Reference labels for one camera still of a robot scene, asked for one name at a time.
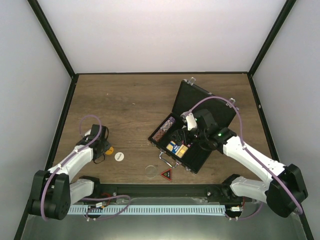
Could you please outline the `white dealer button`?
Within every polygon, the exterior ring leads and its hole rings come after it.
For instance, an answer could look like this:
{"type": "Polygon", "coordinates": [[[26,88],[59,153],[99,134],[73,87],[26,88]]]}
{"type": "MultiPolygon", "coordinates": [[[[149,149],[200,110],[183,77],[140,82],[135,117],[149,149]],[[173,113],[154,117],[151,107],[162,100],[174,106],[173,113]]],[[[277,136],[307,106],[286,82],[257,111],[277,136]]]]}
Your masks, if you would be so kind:
{"type": "Polygon", "coordinates": [[[124,155],[122,152],[117,152],[117,153],[114,155],[114,159],[115,159],[117,162],[123,161],[124,158],[125,158],[125,155],[124,155]]]}

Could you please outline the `red black chip stack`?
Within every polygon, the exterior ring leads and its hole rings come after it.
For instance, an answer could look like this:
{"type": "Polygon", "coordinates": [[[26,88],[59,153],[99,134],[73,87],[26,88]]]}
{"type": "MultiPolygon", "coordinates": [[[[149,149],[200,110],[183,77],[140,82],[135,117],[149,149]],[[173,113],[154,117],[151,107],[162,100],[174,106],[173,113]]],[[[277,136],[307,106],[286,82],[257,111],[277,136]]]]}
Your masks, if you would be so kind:
{"type": "Polygon", "coordinates": [[[162,137],[166,134],[167,130],[160,128],[152,137],[152,139],[156,142],[159,142],[162,137]]]}

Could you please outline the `black poker case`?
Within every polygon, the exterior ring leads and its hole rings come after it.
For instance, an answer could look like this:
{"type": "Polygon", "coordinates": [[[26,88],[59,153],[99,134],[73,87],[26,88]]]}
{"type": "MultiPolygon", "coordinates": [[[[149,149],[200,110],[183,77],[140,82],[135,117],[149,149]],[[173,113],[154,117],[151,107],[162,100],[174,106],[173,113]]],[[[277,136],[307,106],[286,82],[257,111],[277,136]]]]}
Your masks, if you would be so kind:
{"type": "Polygon", "coordinates": [[[181,81],[171,113],[148,140],[178,165],[197,174],[212,151],[234,136],[228,128],[238,108],[235,99],[216,98],[197,86],[194,77],[181,81]]]}

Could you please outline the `orange big blind button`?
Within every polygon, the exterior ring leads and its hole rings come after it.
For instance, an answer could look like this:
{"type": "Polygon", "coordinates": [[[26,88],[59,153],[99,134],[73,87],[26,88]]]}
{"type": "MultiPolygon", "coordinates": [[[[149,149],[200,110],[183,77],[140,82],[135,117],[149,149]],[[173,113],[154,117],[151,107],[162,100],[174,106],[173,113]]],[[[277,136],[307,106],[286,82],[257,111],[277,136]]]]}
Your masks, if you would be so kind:
{"type": "Polygon", "coordinates": [[[106,155],[111,155],[114,152],[114,148],[111,146],[106,152],[106,155]]]}

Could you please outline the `triangular all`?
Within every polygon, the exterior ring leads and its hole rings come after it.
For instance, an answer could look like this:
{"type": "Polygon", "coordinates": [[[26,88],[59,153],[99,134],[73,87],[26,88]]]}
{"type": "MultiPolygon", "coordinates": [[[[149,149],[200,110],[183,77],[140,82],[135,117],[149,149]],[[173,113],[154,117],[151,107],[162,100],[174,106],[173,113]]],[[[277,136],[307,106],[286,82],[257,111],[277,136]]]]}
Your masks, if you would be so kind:
{"type": "Polygon", "coordinates": [[[164,179],[172,181],[172,168],[168,168],[160,174],[164,179]]]}

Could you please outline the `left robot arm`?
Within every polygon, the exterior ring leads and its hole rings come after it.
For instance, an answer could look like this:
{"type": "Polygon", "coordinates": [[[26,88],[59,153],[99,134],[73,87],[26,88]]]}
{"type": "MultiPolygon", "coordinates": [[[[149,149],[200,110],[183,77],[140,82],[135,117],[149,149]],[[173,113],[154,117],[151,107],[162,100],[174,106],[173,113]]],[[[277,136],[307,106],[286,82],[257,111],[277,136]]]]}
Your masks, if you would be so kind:
{"type": "Polygon", "coordinates": [[[112,148],[108,141],[109,129],[93,124],[72,152],[60,163],[48,170],[35,173],[27,202],[30,215],[45,219],[62,220],[71,205],[83,198],[97,202],[102,196],[99,178],[82,176],[72,182],[78,172],[88,163],[96,163],[100,157],[112,148]]]}

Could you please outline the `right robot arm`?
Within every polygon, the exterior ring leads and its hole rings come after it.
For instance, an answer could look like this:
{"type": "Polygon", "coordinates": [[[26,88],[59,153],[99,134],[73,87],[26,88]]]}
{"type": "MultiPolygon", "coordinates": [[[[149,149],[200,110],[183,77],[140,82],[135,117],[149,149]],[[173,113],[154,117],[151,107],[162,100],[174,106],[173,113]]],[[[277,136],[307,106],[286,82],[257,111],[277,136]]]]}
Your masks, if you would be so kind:
{"type": "Polygon", "coordinates": [[[233,175],[230,184],[222,188],[223,198],[229,202],[247,197],[265,203],[278,216],[286,218],[292,212],[303,213],[302,202],[308,191],[301,170],[294,164],[284,165],[257,151],[240,135],[227,127],[221,128],[206,110],[181,114],[186,124],[172,135],[179,145],[198,144],[204,151],[218,151],[234,159],[259,179],[251,180],[233,175]]]}

